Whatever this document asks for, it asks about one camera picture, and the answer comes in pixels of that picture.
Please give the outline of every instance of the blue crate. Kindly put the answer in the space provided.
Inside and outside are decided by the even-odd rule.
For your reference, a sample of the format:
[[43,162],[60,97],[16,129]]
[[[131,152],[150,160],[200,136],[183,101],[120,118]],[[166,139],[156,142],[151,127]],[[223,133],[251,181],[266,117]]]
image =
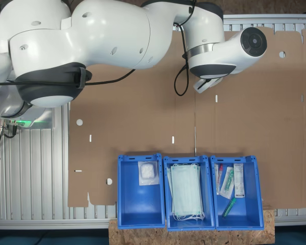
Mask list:
[[[139,185],[139,161],[157,161],[159,185]],[[118,157],[118,228],[164,228],[161,154]]]
[[[172,197],[168,182],[167,168],[175,163],[197,163],[200,166],[200,191],[203,203],[205,218],[203,220],[186,220],[177,221],[172,214]],[[165,202],[167,215],[168,231],[197,231],[197,230],[214,230],[214,210],[212,200],[212,187],[209,170],[209,160],[207,156],[200,157],[181,157],[181,158],[163,158],[164,166],[164,183],[165,183]]]
[[[237,198],[226,218],[222,217],[230,200],[216,194],[214,163],[223,164],[220,185],[222,185],[226,168],[234,163],[244,164],[245,197]],[[259,169],[255,156],[248,157],[210,157],[212,189],[214,199],[215,225],[217,230],[264,230],[263,208],[260,189]]]

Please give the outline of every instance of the cardboard sheet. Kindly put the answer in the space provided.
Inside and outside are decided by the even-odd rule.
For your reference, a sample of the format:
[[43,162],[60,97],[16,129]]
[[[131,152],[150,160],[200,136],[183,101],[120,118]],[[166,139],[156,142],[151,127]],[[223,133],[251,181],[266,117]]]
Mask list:
[[[183,97],[173,89],[174,78],[185,64],[182,54],[181,34],[174,32],[168,53],[156,67],[137,70],[115,84],[87,86],[71,103],[69,207],[87,207],[88,193],[93,205],[115,204],[120,154],[194,155],[194,75],[190,75],[191,84]],[[129,72],[106,65],[89,70],[93,82]],[[183,72],[177,81],[179,92],[184,91],[186,82]],[[76,124],[78,119],[82,126]],[[106,184],[107,178],[112,185]]]
[[[274,208],[305,208],[306,30],[304,44],[298,32],[261,30],[268,49],[258,64],[202,94],[194,92],[193,76],[185,96],[173,90],[184,65],[176,32],[156,67],[137,70],[116,84],[86,87],[71,103],[68,206],[87,207],[88,193],[94,205],[114,205],[119,154],[192,156],[196,127],[197,155],[256,155],[263,200]],[[92,81],[128,72],[103,65],[90,71]],[[179,79],[183,91],[185,72]]]
[[258,65],[196,95],[197,154],[256,155],[263,200],[275,208],[303,208],[306,43],[298,32],[261,30],[268,49]]

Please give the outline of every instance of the table surface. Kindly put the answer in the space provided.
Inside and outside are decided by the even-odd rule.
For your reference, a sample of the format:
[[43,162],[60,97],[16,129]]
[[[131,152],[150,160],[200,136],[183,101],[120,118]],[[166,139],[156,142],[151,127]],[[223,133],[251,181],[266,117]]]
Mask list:
[[272,244],[275,243],[274,209],[263,204],[263,231],[177,231],[164,229],[119,230],[116,219],[110,220],[110,245],[120,244]]

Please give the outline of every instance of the metal connector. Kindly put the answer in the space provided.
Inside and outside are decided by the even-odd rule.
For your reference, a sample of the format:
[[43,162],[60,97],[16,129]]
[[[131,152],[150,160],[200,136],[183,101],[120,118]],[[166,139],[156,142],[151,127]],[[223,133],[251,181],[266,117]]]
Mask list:
[[0,136],[5,135],[6,121],[4,119],[0,119]]

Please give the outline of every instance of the metal profile rail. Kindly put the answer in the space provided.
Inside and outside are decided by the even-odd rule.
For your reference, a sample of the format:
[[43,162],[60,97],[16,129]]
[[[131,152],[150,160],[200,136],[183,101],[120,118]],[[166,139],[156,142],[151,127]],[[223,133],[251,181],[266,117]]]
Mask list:
[[[306,15],[225,15],[224,30],[306,29]],[[18,130],[0,143],[0,229],[98,229],[116,205],[68,207],[69,105],[53,110],[53,129]],[[306,224],[306,208],[275,210],[275,224]]]

